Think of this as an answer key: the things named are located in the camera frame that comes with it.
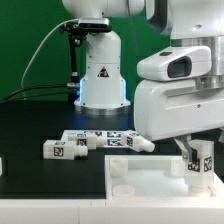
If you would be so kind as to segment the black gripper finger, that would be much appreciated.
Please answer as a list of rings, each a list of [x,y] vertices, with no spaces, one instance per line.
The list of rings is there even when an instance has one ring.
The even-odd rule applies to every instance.
[[[182,135],[174,138],[176,144],[182,151],[182,158],[184,161],[190,163],[197,162],[197,151],[190,146],[191,136]]]
[[[220,128],[221,133],[219,137],[219,142],[224,142],[224,127]]]

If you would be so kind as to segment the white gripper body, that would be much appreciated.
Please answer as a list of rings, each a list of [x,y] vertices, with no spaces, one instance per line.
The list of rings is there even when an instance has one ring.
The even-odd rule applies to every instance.
[[[150,141],[224,127],[224,89],[197,90],[193,80],[143,80],[135,91],[134,127]]]

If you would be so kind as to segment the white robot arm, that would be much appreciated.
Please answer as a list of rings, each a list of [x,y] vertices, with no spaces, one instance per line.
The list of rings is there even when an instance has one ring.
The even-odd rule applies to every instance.
[[[144,12],[137,42],[141,78],[135,129],[151,141],[173,138],[185,157],[199,151],[189,137],[224,126],[224,0],[62,0],[89,30],[98,18]]]

